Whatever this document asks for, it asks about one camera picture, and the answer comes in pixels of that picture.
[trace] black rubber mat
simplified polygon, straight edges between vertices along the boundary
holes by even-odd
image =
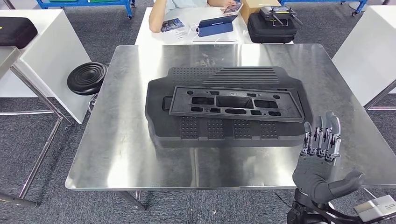
[[[171,116],[172,96],[179,85],[288,91],[304,119],[279,122]],[[149,82],[146,117],[151,138],[159,147],[295,146],[301,143],[304,122],[312,122],[303,84],[280,67],[171,68],[166,77]]]

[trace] stainless steel table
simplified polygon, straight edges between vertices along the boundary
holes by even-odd
[[[171,67],[280,66],[304,83],[313,115],[342,125],[337,178],[396,187],[396,156],[319,44],[118,46],[65,186],[72,190],[291,189],[301,146],[155,148],[147,84]]]
[[[59,128],[61,121],[64,119],[69,125],[72,123],[63,115],[58,108],[56,108],[51,101],[44,96],[41,90],[35,86],[18,68],[14,66],[15,62],[21,55],[20,51],[16,47],[0,47],[0,78],[8,71],[11,70],[32,92],[34,92],[39,99],[45,103],[50,110],[40,110],[40,111],[19,111],[19,112],[0,112],[0,115],[26,115],[26,114],[44,114],[44,113],[55,113],[58,119],[51,131],[51,134],[47,138],[45,145],[34,164],[29,177],[27,178],[19,196],[13,196],[0,191],[0,201],[9,202],[17,205],[23,205],[29,208],[35,208],[37,202],[26,200],[26,194],[42,164],[42,161],[51,145],[52,140]]]

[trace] paper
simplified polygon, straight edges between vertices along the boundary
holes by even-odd
[[[179,18],[167,20],[162,23],[161,36],[167,44],[183,41],[188,36],[187,28]]]

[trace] black case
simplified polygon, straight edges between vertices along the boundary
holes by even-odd
[[[274,27],[273,22],[265,21],[260,13],[252,13],[247,20],[250,39],[254,43],[289,43],[294,40],[297,28],[291,20],[282,20],[282,23],[288,23],[288,26]]]
[[[0,17],[0,46],[26,47],[37,35],[32,21],[22,17]]]

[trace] metal frame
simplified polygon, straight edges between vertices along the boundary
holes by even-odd
[[[360,2],[359,6],[355,9],[354,12],[360,13],[361,9],[366,4],[367,0],[281,0],[280,4],[283,6],[285,2],[340,2],[341,4],[346,1],[357,1]]]
[[[136,206],[138,209],[140,210],[146,210],[146,206],[144,206],[141,202],[140,202],[140,191],[137,190],[136,191],[136,196],[133,197],[132,195],[130,195],[127,191],[116,191],[117,194],[122,197],[125,201],[132,203],[134,206]]]
[[[42,149],[35,165],[33,166],[32,171],[30,172],[30,175],[28,179],[26,180],[25,184],[23,185],[23,188],[19,194],[18,197],[13,196],[13,195],[8,195],[5,193],[0,192],[0,201],[5,201],[9,202],[12,204],[17,204],[17,205],[22,205],[28,208],[35,208],[38,203],[26,200],[26,194],[29,191],[29,188],[42,164],[42,161],[47,154],[47,151],[52,143],[52,140],[54,139],[54,136],[60,126],[60,123],[62,120],[66,120],[66,122],[71,126],[73,123],[58,109],[56,108],[51,101],[45,97],[45,95],[34,85],[32,84],[29,79],[19,70],[17,69],[14,65],[11,66],[10,70],[27,86],[29,89],[34,92],[40,100],[42,100],[49,108],[50,110],[42,110],[42,111],[22,111],[22,112],[2,112],[0,115],[24,115],[24,114],[44,114],[44,113],[55,113],[58,115],[58,119],[54,125],[54,128],[51,131],[51,134],[47,138],[47,141],[45,142],[44,148]]]
[[[384,90],[382,90],[378,95],[372,98],[366,105],[364,109],[366,111],[396,111],[396,106],[374,106],[383,97],[388,95],[393,89],[396,88],[396,80],[389,84]]]
[[[10,0],[3,0],[3,2],[9,9],[15,9],[14,5],[10,2]]]
[[[129,18],[132,17],[131,6],[135,6],[135,0],[118,0],[118,1],[108,1],[108,2],[88,2],[87,0],[79,1],[57,1],[49,2],[48,0],[37,0],[38,5],[42,9],[47,9],[48,7],[76,7],[76,6],[125,6],[127,10],[127,15]]]

